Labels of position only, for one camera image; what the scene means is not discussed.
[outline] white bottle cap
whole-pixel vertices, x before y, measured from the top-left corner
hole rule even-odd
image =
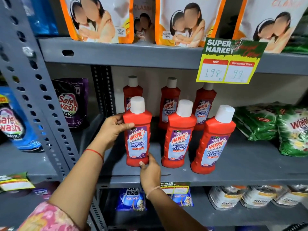
[[[138,87],[137,76],[131,75],[131,76],[128,77],[128,86],[129,87]]]
[[[212,82],[205,82],[203,84],[203,89],[207,91],[213,90],[214,84]]]
[[[220,105],[215,115],[215,119],[221,123],[230,123],[235,109],[229,105]]]
[[[176,78],[175,77],[169,77],[168,78],[167,87],[168,88],[176,88]]]
[[[176,114],[183,118],[190,117],[192,114],[193,103],[190,100],[179,100]]]
[[[144,113],[144,98],[142,96],[134,96],[131,98],[131,112],[132,113]]]

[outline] woman and child picture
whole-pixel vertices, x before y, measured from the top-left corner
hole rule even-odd
[[[154,42],[155,27],[147,13],[142,13],[139,18],[134,19],[134,33],[139,41]]]
[[[195,48],[204,37],[205,20],[197,3],[189,3],[184,12],[177,10],[170,20],[170,32],[175,46]]]
[[[100,0],[72,0],[71,17],[83,41],[118,43],[111,15]]]
[[[288,43],[294,27],[290,27],[291,14],[281,12],[276,19],[265,19],[258,24],[253,35],[254,41],[268,42],[265,52],[280,53]]]

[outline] person's right hand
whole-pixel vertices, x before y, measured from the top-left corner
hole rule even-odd
[[[146,166],[142,161],[139,162],[140,182],[146,195],[150,193],[153,188],[160,186],[161,170],[159,164],[156,162],[154,156],[149,153],[149,165]]]

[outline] harpic bathroom cleaner bottle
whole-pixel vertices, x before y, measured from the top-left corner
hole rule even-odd
[[[234,111],[229,105],[220,105],[216,116],[205,122],[196,157],[190,165],[193,172],[208,174],[215,170],[215,163],[236,127],[232,121]]]
[[[161,160],[164,167],[178,168],[184,165],[185,153],[197,121],[192,114],[192,104],[190,100],[180,100],[176,113],[169,116],[164,156]]]
[[[138,85],[137,76],[128,77],[128,85],[123,87],[124,92],[124,109],[127,112],[131,108],[131,98],[134,96],[142,96],[143,88]]]
[[[176,111],[181,90],[176,86],[176,78],[169,77],[167,86],[161,89],[159,124],[161,129],[167,129],[168,116]]]
[[[149,162],[148,150],[150,147],[152,113],[145,110],[144,98],[135,96],[131,98],[131,108],[124,115],[125,123],[133,122],[134,128],[125,131],[126,164],[139,167],[139,162]]]
[[[194,130],[204,130],[204,123],[212,108],[213,100],[217,94],[213,90],[213,83],[205,82],[203,87],[197,90],[195,102],[193,104],[193,114],[197,117],[197,123]]]

